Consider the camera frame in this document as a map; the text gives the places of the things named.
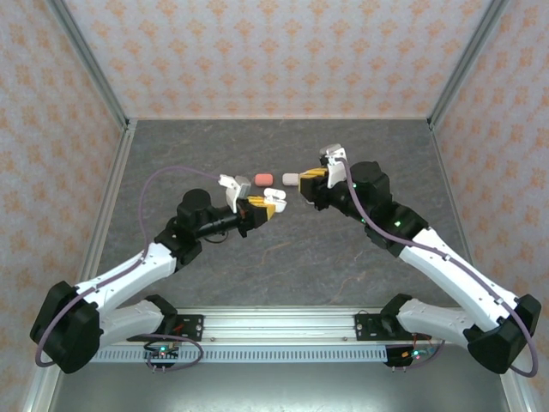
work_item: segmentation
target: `marble-patterned surface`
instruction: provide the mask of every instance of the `marble-patterned surface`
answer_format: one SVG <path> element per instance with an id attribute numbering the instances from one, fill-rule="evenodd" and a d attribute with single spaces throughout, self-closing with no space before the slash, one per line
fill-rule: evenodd
<path id="1" fill-rule="evenodd" d="M 375 160 L 391 179 L 397 201 L 423 215 L 448 245 L 463 253 L 427 123 L 422 120 L 178 120 L 140 121 L 112 216 L 100 273 L 142 248 L 136 207 L 155 170 L 185 165 L 213 174 L 283 173 L 318 166 L 318 150 L 338 142 L 353 164 Z M 215 206 L 224 191 L 213 180 L 184 173 L 159 177 L 145 202 L 148 232 L 175 215 L 181 196 L 201 187 Z M 254 189 L 257 194 L 262 191 Z M 416 269 L 374 246 L 362 227 L 335 209 L 317 212 L 297 188 L 287 189 L 287 209 L 241 239 L 231 232 L 221 245 L 179 273 L 136 296 L 161 294 L 188 305 L 383 306 L 399 292 L 437 305 L 453 300 Z"/>

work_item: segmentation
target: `pink eraser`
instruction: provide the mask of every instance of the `pink eraser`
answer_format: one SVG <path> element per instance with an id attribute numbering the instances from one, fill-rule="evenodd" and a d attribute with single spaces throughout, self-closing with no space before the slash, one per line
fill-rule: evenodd
<path id="1" fill-rule="evenodd" d="M 273 184 L 273 175 L 270 173 L 259 173 L 254 178 L 256 186 L 271 186 Z"/>

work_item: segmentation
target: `orange floral pattern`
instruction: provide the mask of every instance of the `orange floral pattern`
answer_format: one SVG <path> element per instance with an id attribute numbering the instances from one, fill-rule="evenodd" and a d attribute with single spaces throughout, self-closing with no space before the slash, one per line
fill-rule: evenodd
<path id="1" fill-rule="evenodd" d="M 16 411 L 28 333 L 48 289 L 78 275 L 120 131 L 46 2 L 0 3 L 0 25 L 0 409 Z"/>
<path id="2" fill-rule="evenodd" d="M 535 341 L 549 404 L 549 35 L 547 8 L 516 0 L 437 129 L 477 264 L 544 306 Z"/>
<path id="3" fill-rule="evenodd" d="M 68 1 L 132 118 L 426 118 L 489 3 Z"/>

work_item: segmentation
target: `patterned wallpaper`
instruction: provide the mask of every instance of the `patterned wallpaper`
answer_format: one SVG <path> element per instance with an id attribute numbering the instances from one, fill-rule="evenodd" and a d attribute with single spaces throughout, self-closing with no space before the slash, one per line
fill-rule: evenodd
<path id="1" fill-rule="evenodd" d="M 549 404 L 549 3 L 510 2 L 437 139 L 476 262 L 541 300 L 533 385 Z"/>
<path id="2" fill-rule="evenodd" d="M 0 2 L 0 399 L 19 411 L 28 333 L 73 282 L 120 131 L 43 0 Z"/>
<path id="3" fill-rule="evenodd" d="M 426 118 L 489 0 L 68 0 L 132 118 Z"/>

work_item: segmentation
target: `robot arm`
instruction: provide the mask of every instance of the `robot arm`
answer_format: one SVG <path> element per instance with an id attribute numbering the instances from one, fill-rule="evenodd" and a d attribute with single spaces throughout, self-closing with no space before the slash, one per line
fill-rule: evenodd
<path id="1" fill-rule="evenodd" d="M 483 276 L 449 248 L 425 219 L 393 200 L 389 177 L 381 171 L 377 162 L 362 161 L 350 168 L 360 206 L 385 233 L 404 239 L 407 245 L 382 236 L 368 225 L 357 210 L 341 159 L 346 161 L 347 157 L 340 145 L 323 148 L 320 151 L 321 167 L 300 174 L 300 193 L 318 210 L 332 206 L 360 221 L 375 245 L 429 276 L 463 309 L 456 311 L 429 306 L 411 296 L 399 294 L 381 313 L 385 317 L 383 327 L 387 330 L 401 327 L 408 332 L 447 339 L 467 348 L 479 363 L 491 371 L 507 371 L 526 345 L 526 338 L 503 303 L 517 313 L 530 335 L 533 335 L 540 315 L 539 301 L 529 294 L 518 299 L 512 292 Z M 442 252 L 444 257 L 415 245 L 430 246 Z M 501 299 L 495 300 L 463 268 L 450 260 L 472 271 Z"/>
<path id="2" fill-rule="evenodd" d="M 232 229 L 245 238 L 250 230 L 260 227 L 286 206 L 281 199 L 282 191 L 275 194 L 269 191 L 266 197 L 248 196 L 250 182 L 246 178 L 221 175 L 219 183 L 226 187 L 227 206 L 213 207 L 210 195 L 204 190 L 188 191 L 178 205 L 177 215 L 154 238 L 145 256 L 142 251 L 74 287 L 60 282 L 50 289 L 31 329 L 30 336 L 36 343 L 57 314 L 69 302 L 81 298 L 53 328 L 44 345 L 44 351 L 64 372 L 77 371 L 100 348 L 112 343 L 141 334 L 170 334 L 178 312 L 158 295 L 117 308 L 150 284 L 189 264 L 202 251 L 200 239 Z"/>

